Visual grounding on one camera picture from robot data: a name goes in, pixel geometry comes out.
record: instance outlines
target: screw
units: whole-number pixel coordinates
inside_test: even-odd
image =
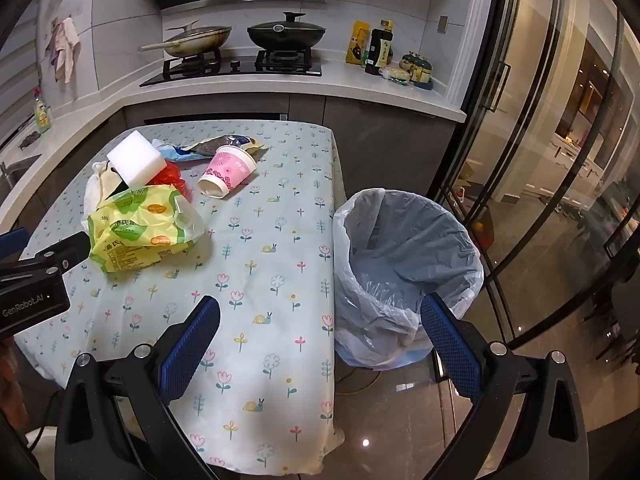
[[[151,354],[151,346],[146,344],[136,346],[136,349],[133,351],[133,355],[138,359],[143,359],[149,354]]]
[[[553,352],[551,352],[551,358],[559,365],[566,361],[564,354],[558,350],[554,350]]]
[[[78,363],[78,366],[87,366],[90,360],[91,360],[91,354],[87,354],[85,352],[83,354],[80,354],[76,358],[76,363]]]
[[[505,355],[507,353],[507,347],[499,341],[494,341],[489,345],[489,350],[495,355]]]

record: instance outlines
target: red plastic bag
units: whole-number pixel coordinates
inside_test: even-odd
[[[174,163],[167,161],[166,168],[153,177],[148,184],[150,186],[158,186],[159,184],[173,184],[175,189],[180,191],[183,196],[187,196],[187,185],[180,178],[180,169]]]

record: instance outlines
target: white plastic trash bag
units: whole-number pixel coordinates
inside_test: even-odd
[[[352,366],[398,368],[433,345],[420,303],[437,292],[460,319],[484,271],[465,228],[431,200],[366,189],[334,215],[335,341]]]

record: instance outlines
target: black stovetop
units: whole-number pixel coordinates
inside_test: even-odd
[[[219,58],[219,55],[198,56],[192,59],[168,59],[161,73],[143,82],[140,86],[155,85],[169,81],[182,81],[196,77],[242,75],[242,74],[291,74],[321,76],[320,59],[301,52],[296,60],[273,59],[271,53],[261,50],[258,56]]]

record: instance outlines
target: soy sauce bottle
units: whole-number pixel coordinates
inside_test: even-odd
[[[371,31],[369,58],[364,67],[366,73],[373,75],[380,75],[380,69],[386,65],[391,51],[391,41],[394,38],[394,34],[391,32],[393,27],[391,20],[382,20],[380,25],[383,28],[374,28]]]

